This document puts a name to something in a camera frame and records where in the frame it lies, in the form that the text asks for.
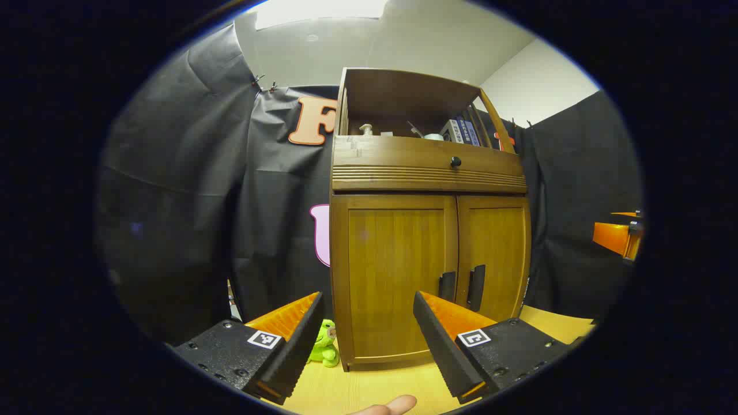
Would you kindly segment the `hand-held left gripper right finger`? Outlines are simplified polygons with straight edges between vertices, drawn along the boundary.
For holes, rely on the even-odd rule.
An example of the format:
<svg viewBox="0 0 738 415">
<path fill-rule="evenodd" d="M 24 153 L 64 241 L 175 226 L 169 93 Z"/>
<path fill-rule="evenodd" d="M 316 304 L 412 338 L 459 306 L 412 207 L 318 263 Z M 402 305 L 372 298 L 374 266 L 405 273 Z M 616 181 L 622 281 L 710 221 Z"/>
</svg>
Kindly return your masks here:
<svg viewBox="0 0 738 415">
<path fill-rule="evenodd" d="M 488 398 L 559 362 L 572 344 L 519 318 L 495 322 L 423 291 L 413 315 L 452 397 L 460 404 Z"/>
</svg>

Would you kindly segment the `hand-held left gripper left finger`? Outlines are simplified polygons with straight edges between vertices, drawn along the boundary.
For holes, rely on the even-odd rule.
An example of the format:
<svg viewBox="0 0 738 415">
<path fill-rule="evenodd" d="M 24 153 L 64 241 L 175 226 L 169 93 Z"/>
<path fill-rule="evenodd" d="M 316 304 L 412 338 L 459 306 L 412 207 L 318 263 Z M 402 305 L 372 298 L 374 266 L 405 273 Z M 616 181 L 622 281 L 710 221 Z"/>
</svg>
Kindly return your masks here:
<svg viewBox="0 0 738 415">
<path fill-rule="evenodd" d="M 222 320 L 173 350 L 200 373 L 282 405 L 308 362 L 324 317 L 314 292 L 248 323 Z"/>
</svg>

